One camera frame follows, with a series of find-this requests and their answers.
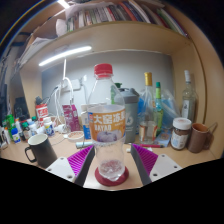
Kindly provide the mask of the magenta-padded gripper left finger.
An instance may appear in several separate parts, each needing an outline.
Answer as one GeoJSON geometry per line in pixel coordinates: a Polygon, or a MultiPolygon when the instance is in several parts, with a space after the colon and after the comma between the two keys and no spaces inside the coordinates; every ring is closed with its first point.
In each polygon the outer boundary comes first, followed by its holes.
{"type": "Polygon", "coordinates": [[[46,171],[78,186],[83,186],[94,156],[94,146],[90,145],[68,158],[59,157],[46,168],[46,171]]]}

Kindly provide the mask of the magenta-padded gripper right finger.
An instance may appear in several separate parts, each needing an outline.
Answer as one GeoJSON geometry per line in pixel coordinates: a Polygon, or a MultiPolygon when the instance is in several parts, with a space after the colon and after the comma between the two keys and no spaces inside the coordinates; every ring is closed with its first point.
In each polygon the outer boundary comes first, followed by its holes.
{"type": "Polygon", "coordinates": [[[130,152],[143,185],[181,170],[181,167],[166,154],[157,155],[136,144],[131,145],[130,152]]]}

